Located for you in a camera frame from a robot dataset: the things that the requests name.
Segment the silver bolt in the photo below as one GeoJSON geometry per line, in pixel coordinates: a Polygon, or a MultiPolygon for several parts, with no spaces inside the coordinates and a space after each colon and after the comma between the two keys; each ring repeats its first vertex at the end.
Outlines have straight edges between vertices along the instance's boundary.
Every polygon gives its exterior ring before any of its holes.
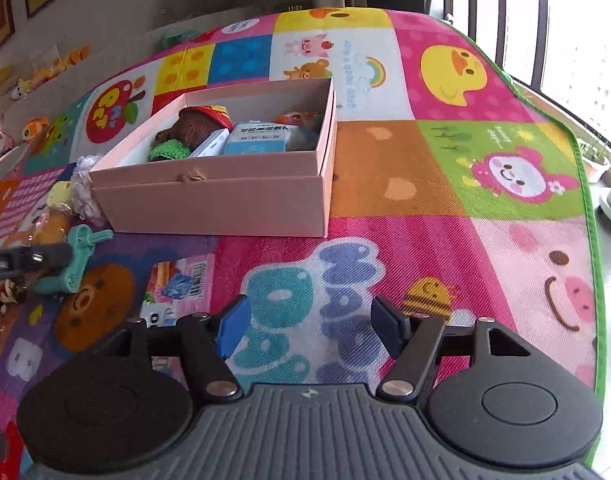
{"type": "Polygon", "coordinates": [[[381,389],[393,397],[405,397],[414,391],[414,386],[408,381],[387,381],[383,383],[381,389]]]}
{"type": "Polygon", "coordinates": [[[213,381],[207,385],[207,393],[215,397],[229,397],[239,391],[239,387],[231,381],[213,381]]]}

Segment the checkered pattern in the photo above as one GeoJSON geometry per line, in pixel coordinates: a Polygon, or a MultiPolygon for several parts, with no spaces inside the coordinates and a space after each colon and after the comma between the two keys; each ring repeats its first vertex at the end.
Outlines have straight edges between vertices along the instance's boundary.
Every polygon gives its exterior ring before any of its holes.
{"type": "Polygon", "coordinates": [[[26,178],[16,186],[6,204],[5,209],[0,213],[0,238],[7,236],[12,228],[34,207],[34,204],[52,187],[57,177],[63,173],[64,166],[56,170],[45,171],[26,178]]]}

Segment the gray and teal toy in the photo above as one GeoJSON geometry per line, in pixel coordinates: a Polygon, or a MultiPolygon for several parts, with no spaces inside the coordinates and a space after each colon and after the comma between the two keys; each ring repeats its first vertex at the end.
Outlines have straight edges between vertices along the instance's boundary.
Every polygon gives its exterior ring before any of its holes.
{"type": "Polygon", "coordinates": [[[83,272],[90,256],[94,254],[96,244],[111,240],[114,236],[112,229],[92,232],[89,226],[82,224],[70,229],[67,242],[72,248],[72,260],[57,276],[45,276],[38,280],[33,289],[39,294],[56,294],[66,292],[74,294],[79,292],[83,272]]]}

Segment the pink box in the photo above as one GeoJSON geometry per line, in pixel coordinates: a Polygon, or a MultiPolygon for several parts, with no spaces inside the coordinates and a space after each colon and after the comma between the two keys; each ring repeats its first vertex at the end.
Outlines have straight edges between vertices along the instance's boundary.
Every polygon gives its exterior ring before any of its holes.
{"type": "Polygon", "coordinates": [[[327,236],[337,140],[332,79],[284,80],[183,94],[93,168],[93,190],[117,232],[327,236]],[[316,149],[145,162],[154,135],[187,106],[223,105],[233,123],[297,110],[324,114],[316,149]],[[188,171],[204,180],[182,182],[188,171]]]}

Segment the potted plant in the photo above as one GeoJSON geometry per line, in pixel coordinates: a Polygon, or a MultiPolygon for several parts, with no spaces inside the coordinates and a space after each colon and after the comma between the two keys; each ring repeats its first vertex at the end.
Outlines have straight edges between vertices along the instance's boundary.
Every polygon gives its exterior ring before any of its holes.
{"type": "Polygon", "coordinates": [[[588,176],[588,182],[595,184],[610,167],[610,161],[605,156],[607,139],[603,142],[596,139],[594,143],[577,139],[577,142],[581,149],[581,158],[583,159],[583,166],[588,176]]]}

